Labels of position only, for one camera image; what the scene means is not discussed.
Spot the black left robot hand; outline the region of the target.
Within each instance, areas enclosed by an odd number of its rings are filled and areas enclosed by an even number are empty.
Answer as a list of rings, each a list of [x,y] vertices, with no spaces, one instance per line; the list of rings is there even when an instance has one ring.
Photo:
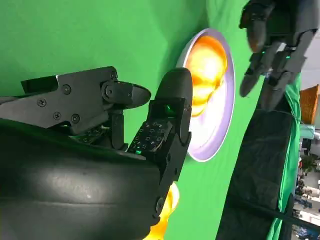
[[[246,30],[252,51],[239,93],[246,97],[264,76],[259,102],[272,111],[306,61],[305,53],[320,24],[317,0],[250,0],[239,28]]]

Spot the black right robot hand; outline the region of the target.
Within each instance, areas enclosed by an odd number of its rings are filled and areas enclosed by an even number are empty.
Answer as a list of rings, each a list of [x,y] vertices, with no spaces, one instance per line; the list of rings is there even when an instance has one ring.
[[[144,239],[191,141],[190,71],[155,97],[112,66],[21,85],[0,99],[1,239]]]

